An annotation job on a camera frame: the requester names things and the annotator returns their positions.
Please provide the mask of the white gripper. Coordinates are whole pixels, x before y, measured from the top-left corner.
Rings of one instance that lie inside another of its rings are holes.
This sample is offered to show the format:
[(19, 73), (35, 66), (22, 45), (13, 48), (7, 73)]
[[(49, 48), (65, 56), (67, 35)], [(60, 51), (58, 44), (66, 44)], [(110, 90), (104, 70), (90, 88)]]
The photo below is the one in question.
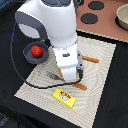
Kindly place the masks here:
[(80, 51), (74, 44), (66, 49), (54, 48), (57, 67), (61, 70), (62, 76), (66, 82), (77, 80), (77, 73), (84, 69)]

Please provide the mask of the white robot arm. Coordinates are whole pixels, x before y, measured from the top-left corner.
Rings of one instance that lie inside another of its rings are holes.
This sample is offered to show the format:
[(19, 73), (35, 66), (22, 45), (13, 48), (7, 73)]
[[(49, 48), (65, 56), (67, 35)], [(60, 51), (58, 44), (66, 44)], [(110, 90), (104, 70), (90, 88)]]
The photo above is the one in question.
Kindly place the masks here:
[(16, 23), (26, 36), (50, 40), (66, 82), (76, 80), (76, 12), (75, 0), (26, 0), (15, 13)]

